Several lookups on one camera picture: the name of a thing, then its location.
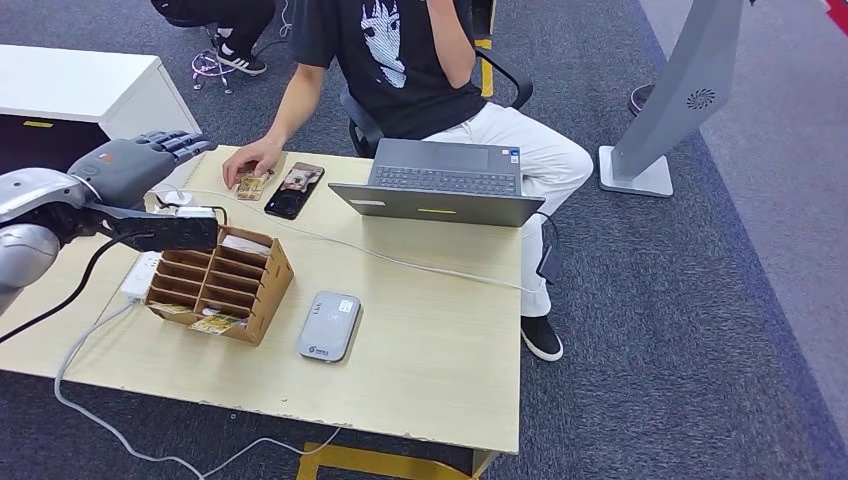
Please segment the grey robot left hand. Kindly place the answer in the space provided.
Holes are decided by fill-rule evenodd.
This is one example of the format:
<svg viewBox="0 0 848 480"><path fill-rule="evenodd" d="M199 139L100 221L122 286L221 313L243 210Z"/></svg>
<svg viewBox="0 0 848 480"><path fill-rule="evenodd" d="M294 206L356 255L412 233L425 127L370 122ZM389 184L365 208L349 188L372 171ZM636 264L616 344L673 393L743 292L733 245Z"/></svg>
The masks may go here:
<svg viewBox="0 0 848 480"><path fill-rule="evenodd" d="M201 133L151 131L110 140L79 158L67 173L85 183L102 204L135 208L177 168L217 147Z"/></svg>

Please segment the person's right hand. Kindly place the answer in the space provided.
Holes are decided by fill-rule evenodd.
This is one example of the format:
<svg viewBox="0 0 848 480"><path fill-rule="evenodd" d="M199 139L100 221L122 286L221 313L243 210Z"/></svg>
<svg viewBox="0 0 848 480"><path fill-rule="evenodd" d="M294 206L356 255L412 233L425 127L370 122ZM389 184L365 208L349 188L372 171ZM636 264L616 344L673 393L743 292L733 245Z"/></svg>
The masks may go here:
<svg viewBox="0 0 848 480"><path fill-rule="evenodd" d="M232 189L237 184L239 171L252 166L254 176L262 176L274 169L282 157L284 137L266 135L240 147L222 165L225 186Z"/></svg>

